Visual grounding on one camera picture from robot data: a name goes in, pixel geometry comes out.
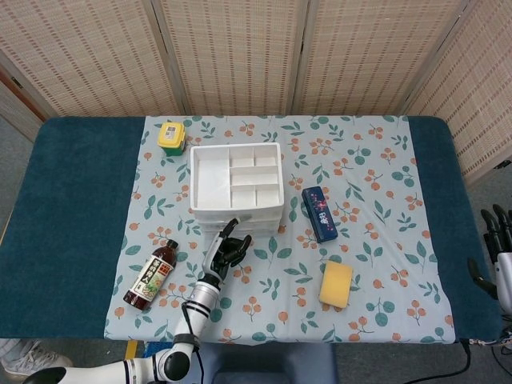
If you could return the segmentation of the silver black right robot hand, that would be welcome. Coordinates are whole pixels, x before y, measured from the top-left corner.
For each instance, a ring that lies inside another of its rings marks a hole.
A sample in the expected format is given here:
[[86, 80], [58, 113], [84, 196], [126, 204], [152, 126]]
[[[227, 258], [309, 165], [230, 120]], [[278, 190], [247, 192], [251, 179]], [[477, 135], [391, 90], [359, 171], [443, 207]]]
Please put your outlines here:
[[499, 301], [502, 310], [511, 315], [511, 210], [493, 204], [493, 213], [481, 210], [487, 232], [483, 235], [495, 271], [496, 283], [485, 280], [477, 262], [468, 258], [467, 266], [474, 284], [492, 299]]

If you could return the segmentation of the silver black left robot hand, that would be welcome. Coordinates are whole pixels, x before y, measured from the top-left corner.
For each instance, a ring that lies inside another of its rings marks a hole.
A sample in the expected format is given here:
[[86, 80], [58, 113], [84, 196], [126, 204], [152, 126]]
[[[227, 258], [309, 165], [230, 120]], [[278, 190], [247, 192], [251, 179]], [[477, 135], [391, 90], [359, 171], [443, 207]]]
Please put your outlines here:
[[218, 290], [226, 279], [229, 268], [235, 267], [244, 259], [252, 241], [250, 235], [245, 236], [244, 239], [230, 236], [240, 221], [239, 218], [231, 219], [216, 234], [202, 263], [204, 276], [200, 281], [211, 284]]

